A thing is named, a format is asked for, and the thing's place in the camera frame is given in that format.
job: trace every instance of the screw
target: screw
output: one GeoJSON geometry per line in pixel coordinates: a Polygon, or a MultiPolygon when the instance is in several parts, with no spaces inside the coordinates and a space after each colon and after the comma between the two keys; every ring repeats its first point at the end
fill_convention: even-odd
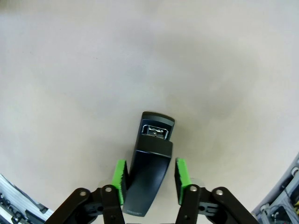
{"type": "Polygon", "coordinates": [[[105,191],[110,192],[110,191],[112,191],[112,188],[108,187],[108,188],[105,189],[105,191]]]}
{"type": "Polygon", "coordinates": [[[216,190],[216,194],[217,195],[223,195],[223,191],[218,189],[218,190],[216,190]]]}
{"type": "Polygon", "coordinates": [[[191,187],[190,187],[190,191],[197,191],[197,188],[194,187],[194,186],[191,186],[191,187]]]}
{"type": "Polygon", "coordinates": [[[85,191],[81,191],[80,192],[80,196],[85,196],[86,195],[86,192],[85,191]]]}

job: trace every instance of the green rubber tip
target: green rubber tip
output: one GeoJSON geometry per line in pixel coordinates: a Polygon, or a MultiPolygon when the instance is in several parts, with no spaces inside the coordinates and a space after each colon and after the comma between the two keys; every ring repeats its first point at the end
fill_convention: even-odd
{"type": "Polygon", "coordinates": [[[118,160],[116,167],[115,167],[115,171],[114,171],[114,175],[113,175],[113,179],[111,182],[111,185],[115,186],[115,188],[118,190],[118,197],[119,197],[119,201],[120,204],[123,205],[123,189],[122,189],[122,182],[123,182],[123,178],[124,178],[124,172],[126,169],[126,161],[125,160],[118,160]]]}
{"type": "Polygon", "coordinates": [[[189,172],[185,160],[181,158],[177,158],[177,166],[178,166],[179,177],[181,180],[181,190],[180,190],[180,197],[178,203],[182,204],[184,190],[187,186],[192,184],[192,182],[189,176],[189,172]]]}

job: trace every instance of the silver screw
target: silver screw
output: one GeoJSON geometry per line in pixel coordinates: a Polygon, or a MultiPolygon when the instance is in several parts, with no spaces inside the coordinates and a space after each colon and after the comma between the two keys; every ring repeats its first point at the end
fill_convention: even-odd
{"type": "Polygon", "coordinates": [[[80,196],[85,196],[86,195],[86,192],[85,191],[81,191],[80,192],[80,196]]]}
{"type": "Polygon", "coordinates": [[[197,191],[197,188],[194,187],[194,186],[191,186],[191,187],[190,187],[190,191],[197,191]]]}
{"type": "Polygon", "coordinates": [[[108,187],[108,188],[105,189],[105,191],[110,192],[110,191],[112,191],[112,188],[108,187]]]}
{"type": "Polygon", "coordinates": [[[217,195],[223,195],[223,191],[218,189],[218,190],[216,190],[216,194],[217,195]]]}

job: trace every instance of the bolt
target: bolt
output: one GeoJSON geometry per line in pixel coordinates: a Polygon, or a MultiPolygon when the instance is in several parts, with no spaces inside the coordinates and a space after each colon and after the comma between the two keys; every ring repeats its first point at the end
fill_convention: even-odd
{"type": "Polygon", "coordinates": [[[191,186],[190,191],[197,191],[197,187],[191,186]]]}
{"type": "Polygon", "coordinates": [[[223,191],[218,189],[218,190],[216,190],[216,194],[217,195],[223,195],[223,191]]]}
{"type": "Polygon", "coordinates": [[[105,189],[105,191],[110,192],[110,191],[112,191],[112,188],[108,187],[108,188],[105,189]]]}
{"type": "Polygon", "coordinates": [[[85,196],[86,195],[86,192],[85,191],[81,191],[80,192],[80,196],[85,196]]]}

